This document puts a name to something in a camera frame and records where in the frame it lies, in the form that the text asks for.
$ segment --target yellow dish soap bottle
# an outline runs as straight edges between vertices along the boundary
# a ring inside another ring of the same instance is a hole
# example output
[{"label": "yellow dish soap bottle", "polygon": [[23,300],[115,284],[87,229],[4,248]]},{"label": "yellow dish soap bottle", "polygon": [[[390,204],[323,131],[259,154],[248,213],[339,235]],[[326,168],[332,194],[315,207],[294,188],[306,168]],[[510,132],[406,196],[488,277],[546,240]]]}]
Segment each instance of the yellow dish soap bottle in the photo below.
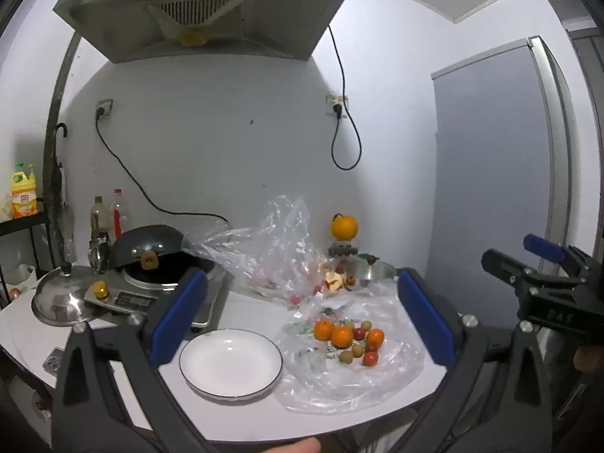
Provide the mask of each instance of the yellow dish soap bottle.
[{"label": "yellow dish soap bottle", "polygon": [[35,175],[33,163],[29,166],[29,177],[23,172],[23,163],[15,165],[17,172],[11,179],[13,196],[13,218],[23,218],[37,214],[37,197],[35,196]]}]

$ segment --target power outlet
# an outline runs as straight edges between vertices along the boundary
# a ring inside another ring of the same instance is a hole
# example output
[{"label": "power outlet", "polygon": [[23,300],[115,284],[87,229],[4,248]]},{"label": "power outlet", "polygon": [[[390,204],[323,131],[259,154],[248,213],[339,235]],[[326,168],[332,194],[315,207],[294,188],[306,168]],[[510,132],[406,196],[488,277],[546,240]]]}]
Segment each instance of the power outlet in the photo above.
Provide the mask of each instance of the power outlet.
[{"label": "power outlet", "polygon": [[341,95],[327,95],[325,97],[325,114],[328,116],[336,117],[336,113],[333,111],[334,105],[342,106],[342,119],[346,119],[348,116],[346,114],[346,107],[344,107],[344,101],[346,101],[346,107],[350,105],[348,102],[348,97],[343,97]]},{"label": "power outlet", "polygon": [[111,110],[113,109],[113,99],[105,99],[97,102],[97,109],[103,109],[103,113],[99,116],[99,119],[105,119],[111,116]]}]

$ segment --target black power cord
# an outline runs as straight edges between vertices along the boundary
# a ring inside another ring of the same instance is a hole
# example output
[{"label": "black power cord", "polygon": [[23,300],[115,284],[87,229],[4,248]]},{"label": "black power cord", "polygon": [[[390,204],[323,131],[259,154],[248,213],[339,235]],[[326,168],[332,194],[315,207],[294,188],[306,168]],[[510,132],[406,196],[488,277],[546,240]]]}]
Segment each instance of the black power cord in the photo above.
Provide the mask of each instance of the black power cord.
[{"label": "black power cord", "polygon": [[359,162],[361,161],[361,155],[363,154],[363,143],[361,142],[359,130],[356,128],[354,119],[352,118],[350,111],[348,110],[348,105],[346,104],[346,75],[344,74],[344,66],[342,65],[342,59],[340,59],[340,55],[337,50],[336,38],[333,36],[333,31],[331,30],[331,26],[328,25],[327,28],[329,29],[329,34],[331,35],[331,42],[333,42],[333,48],[336,52],[337,62],[340,65],[340,71],[342,72],[342,97],[344,97],[344,110],[346,111],[346,114],[348,114],[348,117],[350,118],[350,122],[352,123],[352,127],[354,128],[354,133],[356,134],[356,139],[359,142],[359,156],[356,159],[356,161],[354,162],[354,164],[347,168],[340,166],[340,164],[337,163],[336,158],[333,155],[333,147],[336,144],[336,138],[337,138],[337,134],[339,133],[340,122],[342,121],[342,106],[340,104],[334,105],[333,111],[336,113],[337,124],[336,124],[336,132],[333,135],[333,140],[331,140],[331,160],[333,160],[333,164],[335,166],[337,166],[340,170],[348,171],[348,170],[352,170],[354,167],[356,167],[359,164]]},{"label": "black power cord", "polygon": [[145,199],[147,201],[149,201],[149,204],[151,204],[156,210],[161,211],[162,213],[173,214],[174,216],[211,216],[213,218],[219,218],[219,219],[223,220],[226,223],[229,222],[224,216],[221,216],[219,214],[214,214],[214,213],[185,213],[185,212],[179,213],[179,212],[176,212],[176,211],[168,211],[168,210],[165,210],[163,208],[160,208],[157,204],[155,204],[153,201],[151,201],[151,198],[147,195],[147,193],[145,192],[145,189],[143,189],[143,186],[140,185],[140,183],[137,181],[137,179],[134,178],[134,176],[126,168],[126,166],[124,165],[124,163],[122,162],[122,160],[120,160],[120,157],[118,157],[113,152],[113,150],[109,147],[109,145],[106,143],[105,139],[103,138],[103,135],[101,134],[101,131],[99,130],[99,119],[103,116],[104,112],[105,111],[103,110],[103,107],[99,107],[97,109],[97,113],[95,115],[94,127],[97,130],[97,134],[99,135],[99,138],[101,139],[101,141],[105,145],[105,148],[107,148],[107,151],[110,152],[110,154],[122,166],[122,168],[124,169],[124,171],[128,174],[128,177],[130,177],[132,179],[132,182],[134,182],[137,185],[137,187],[141,190],[141,192],[143,193],[143,196],[145,197]]}]

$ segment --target range hood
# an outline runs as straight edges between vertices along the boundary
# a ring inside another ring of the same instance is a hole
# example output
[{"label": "range hood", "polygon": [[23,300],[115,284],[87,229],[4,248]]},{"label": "range hood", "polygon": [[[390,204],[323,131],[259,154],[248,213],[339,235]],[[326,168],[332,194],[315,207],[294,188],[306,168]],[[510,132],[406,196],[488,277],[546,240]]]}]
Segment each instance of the range hood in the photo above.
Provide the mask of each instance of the range hood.
[{"label": "range hood", "polygon": [[344,0],[59,0],[113,63],[181,54],[308,60]]}]

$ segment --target person's hand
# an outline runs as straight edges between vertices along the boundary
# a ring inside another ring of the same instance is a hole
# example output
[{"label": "person's hand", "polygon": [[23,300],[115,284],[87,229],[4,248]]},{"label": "person's hand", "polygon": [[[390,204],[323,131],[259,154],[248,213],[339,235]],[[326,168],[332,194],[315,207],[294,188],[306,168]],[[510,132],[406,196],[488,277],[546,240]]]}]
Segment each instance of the person's hand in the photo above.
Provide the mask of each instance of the person's hand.
[{"label": "person's hand", "polygon": [[589,345],[579,347],[575,353],[573,364],[581,373],[591,373],[604,367],[604,347],[601,345]]},{"label": "person's hand", "polygon": [[264,453],[321,453],[321,443],[317,438],[306,438],[293,445],[267,449]]}]

